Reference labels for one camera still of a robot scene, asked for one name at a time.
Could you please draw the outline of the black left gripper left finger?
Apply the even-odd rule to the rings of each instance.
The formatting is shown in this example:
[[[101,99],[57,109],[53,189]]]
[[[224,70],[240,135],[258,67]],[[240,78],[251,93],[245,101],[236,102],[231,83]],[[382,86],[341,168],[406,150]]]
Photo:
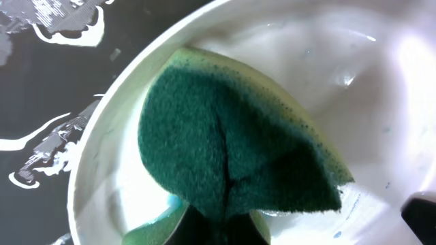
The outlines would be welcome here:
[[[189,206],[163,245],[224,245],[218,226]]]

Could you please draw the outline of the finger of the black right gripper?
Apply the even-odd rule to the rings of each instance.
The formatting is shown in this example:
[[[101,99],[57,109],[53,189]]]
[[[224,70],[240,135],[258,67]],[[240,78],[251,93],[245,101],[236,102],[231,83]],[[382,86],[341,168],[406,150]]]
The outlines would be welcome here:
[[[435,192],[411,195],[401,208],[401,217],[423,245],[435,245]]]

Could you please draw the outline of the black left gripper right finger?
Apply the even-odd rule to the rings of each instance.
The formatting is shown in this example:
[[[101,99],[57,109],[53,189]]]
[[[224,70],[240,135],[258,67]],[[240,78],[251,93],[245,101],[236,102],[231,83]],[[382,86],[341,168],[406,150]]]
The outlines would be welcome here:
[[[233,216],[227,222],[226,235],[227,245],[269,245],[269,234],[254,212]]]

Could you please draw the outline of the green yellow sponge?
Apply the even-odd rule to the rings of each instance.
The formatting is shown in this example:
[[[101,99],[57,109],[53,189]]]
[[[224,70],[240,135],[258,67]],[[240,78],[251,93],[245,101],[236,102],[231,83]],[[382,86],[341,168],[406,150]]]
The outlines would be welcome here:
[[[353,176],[305,109],[276,82],[226,56],[178,49],[161,68],[138,123],[147,172],[181,205],[124,235],[164,244],[193,206],[218,226],[261,211],[338,211]]]

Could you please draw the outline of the white plate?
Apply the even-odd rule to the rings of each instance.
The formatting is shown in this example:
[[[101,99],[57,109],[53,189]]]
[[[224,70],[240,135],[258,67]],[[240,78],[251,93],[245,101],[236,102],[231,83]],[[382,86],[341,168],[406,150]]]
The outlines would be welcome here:
[[[213,1],[146,47],[96,107],[72,161],[75,244],[120,244],[168,207],[136,130],[167,58],[191,45],[244,62],[311,113],[354,176],[340,212],[268,214],[273,244],[418,244],[401,217],[435,199],[435,1]]]

